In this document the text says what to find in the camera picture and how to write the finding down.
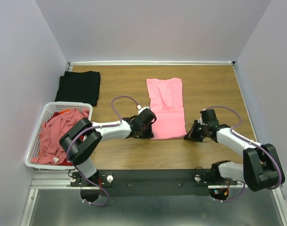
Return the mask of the pink t shirt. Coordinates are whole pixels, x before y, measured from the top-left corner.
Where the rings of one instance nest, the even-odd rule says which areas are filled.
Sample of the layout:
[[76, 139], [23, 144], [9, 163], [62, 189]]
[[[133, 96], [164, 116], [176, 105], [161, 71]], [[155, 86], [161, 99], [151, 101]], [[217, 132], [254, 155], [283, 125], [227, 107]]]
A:
[[183, 107], [183, 83], [179, 78], [168, 80], [147, 79], [150, 108], [156, 115], [151, 129], [153, 140], [184, 138], [185, 115]]

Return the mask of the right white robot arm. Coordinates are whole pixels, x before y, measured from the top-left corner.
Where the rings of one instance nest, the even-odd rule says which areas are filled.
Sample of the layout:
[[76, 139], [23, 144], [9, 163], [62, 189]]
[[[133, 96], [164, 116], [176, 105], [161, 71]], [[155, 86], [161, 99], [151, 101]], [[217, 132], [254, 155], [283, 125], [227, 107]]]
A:
[[242, 157], [242, 163], [220, 161], [212, 164], [210, 181], [216, 185], [226, 179], [244, 183], [254, 192], [276, 189], [285, 182], [277, 150], [272, 144], [261, 144], [239, 134], [235, 126], [220, 124], [215, 107], [200, 111], [200, 119], [195, 120], [184, 139], [203, 142], [205, 138], [222, 144]]

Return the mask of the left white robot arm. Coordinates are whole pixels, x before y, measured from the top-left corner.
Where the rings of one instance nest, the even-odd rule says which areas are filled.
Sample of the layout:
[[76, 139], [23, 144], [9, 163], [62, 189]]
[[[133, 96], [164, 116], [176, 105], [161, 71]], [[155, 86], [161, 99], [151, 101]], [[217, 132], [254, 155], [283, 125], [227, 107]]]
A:
[[59, 139], [59, 145], [65, 151], [67, 161], [79, 170], [81, 181], [92, 186], [97, 182], [98, 170], [90, 156], [98, 144], [118, 138], [152, 138], [151, 125], [156, 120], [155, 113], [148, 107], [116, 122], [92, 123], [83, 118]]

